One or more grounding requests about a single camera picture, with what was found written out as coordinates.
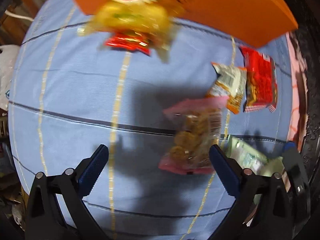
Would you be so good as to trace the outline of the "orange cracker packet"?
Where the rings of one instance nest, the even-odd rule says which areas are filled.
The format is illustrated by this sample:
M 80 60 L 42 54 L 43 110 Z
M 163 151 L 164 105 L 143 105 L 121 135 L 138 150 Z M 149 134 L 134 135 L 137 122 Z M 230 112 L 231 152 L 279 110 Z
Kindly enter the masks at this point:
M 212 66 L 217 73 L 217 79 L 208 90 L 206 97 L 229 97 L 227 109 L 233 114 L 239 114 L 246 88 L 247 69 L 215 62 L 212 62 Z

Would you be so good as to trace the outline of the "yellow-green snack packet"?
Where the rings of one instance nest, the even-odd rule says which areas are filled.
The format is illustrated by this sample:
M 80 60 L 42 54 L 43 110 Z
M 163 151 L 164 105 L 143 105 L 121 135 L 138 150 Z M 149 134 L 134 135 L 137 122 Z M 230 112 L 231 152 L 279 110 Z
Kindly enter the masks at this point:
M 232 135 L 228 136 L 226 155 L 236 160 L 242 169 L 249 168 L 256 175 L 270 177 L 274 173 L 284 173 L 282 157 L 268 159 L 263 153 Z

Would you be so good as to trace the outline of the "red checkered snack packet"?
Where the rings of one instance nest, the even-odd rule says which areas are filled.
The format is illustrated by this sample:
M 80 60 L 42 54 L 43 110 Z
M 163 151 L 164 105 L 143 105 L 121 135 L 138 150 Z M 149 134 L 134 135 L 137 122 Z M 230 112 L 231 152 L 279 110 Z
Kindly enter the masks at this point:
M 268 108 L 274 112 L 277 107 L 278 86 L 274 60 L 252 48 L 241 46 L 247 69 L 245 112 L 256 112 Z

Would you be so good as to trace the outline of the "dark carved wooden furniture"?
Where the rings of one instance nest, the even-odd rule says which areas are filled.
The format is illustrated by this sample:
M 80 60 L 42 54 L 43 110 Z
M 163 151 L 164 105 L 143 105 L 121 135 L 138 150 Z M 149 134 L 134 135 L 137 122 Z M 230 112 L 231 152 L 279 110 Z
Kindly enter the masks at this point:
M 306 135 L 300 155 L 309 181 L 311 216 L 293 239 L 319 239 L 319 0 L 285 0 L 298 22 L 293 37 L 306 61 Z

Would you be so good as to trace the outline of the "pink biscuit packet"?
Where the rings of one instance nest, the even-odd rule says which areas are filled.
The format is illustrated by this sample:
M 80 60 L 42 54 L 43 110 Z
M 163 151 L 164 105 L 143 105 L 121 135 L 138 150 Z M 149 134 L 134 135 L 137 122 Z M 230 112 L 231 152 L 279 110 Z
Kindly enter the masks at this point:
M 213 173 L 209 149 L 219 143 L 222 110 L 228 99 L 228 96 L 186 99 L 165 109 L 163 113 L 175 124 L 176 133 L 158 168 L 180 175 Z

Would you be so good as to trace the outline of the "blue checked tablecloth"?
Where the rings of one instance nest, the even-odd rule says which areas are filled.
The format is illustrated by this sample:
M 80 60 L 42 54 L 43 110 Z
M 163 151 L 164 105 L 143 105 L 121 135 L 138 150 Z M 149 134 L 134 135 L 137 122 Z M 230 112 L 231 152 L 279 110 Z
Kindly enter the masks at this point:
M 60 175 L 109 145 L 111 118 L 125 52 L 103 48 L 106 34 L 79 37 L 87 19 L 73 0 L 48 0 L 21 46 L 10 93 L 10 141 L 21 184 L 37 172 Z M 212 62 L 243 64 L 231 38 L 179 20 L 163 64 L 156 54 L 130 57 L 116 135 L 114 209 L 108 169 L 84 204 L 100 227 L 118 239 L 207 239 L 233 198 L 209 175 L 176 175 L 158 168 L 174 129 L 163 109 L 205 94 Z

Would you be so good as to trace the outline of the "golden bun packet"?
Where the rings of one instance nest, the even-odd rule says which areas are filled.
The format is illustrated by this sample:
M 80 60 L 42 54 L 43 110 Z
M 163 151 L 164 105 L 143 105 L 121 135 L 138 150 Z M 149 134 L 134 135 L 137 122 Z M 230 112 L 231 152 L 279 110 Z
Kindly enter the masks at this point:
M 161 61 L 168 62 L 177 32 L 174 19 L 183 14 L 184 7 L 173 0 L 108 0 L 77 32 L 142 33 L 150 39 L 150 54 L 154 49 Z

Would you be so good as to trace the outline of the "pink patterned cloth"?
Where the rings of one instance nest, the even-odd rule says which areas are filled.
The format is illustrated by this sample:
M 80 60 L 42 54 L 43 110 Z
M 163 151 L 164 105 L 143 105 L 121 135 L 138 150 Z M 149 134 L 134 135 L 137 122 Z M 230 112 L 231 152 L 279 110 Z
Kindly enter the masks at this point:
M 299 150 L 302 149 L 306 135 L 307 113 L 307 77 L 306 59 L 302 55 L 298 40 L 293 33 L 286 34 L 290 56 L 292 79 L 292 110 L 287 140 L 294 141 Z

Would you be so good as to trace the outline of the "orange cardboard box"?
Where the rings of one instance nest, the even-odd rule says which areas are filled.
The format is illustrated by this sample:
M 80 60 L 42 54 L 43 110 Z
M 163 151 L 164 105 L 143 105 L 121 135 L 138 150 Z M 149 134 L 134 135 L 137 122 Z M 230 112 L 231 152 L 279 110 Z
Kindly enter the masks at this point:
M 75 0 L 93 14 L 107 0 Z M 184 7 L 183 18 L 204 24 L 260 48 L 298 28 L 284 0 L 170 0 Z

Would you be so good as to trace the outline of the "white plastic bag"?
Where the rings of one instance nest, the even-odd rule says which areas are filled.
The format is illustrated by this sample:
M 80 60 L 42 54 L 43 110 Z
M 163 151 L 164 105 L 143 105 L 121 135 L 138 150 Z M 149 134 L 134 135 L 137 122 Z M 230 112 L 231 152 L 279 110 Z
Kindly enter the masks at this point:
M 20 47 L 17 45 L 2 45 L 0 53 L 1 76 L 1 109 L 8 110 L 9 93 L 15 62 Z

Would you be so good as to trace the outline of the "small red biscuit packet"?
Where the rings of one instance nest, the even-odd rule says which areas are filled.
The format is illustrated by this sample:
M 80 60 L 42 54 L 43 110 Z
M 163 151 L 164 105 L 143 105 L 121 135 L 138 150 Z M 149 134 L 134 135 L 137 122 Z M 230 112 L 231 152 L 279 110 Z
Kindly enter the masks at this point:
M 149 37 L 142 33 L 114 33 L 104 42 L 105 46 L 128 51 L 140 51 L 150 56 L 149 44 Z

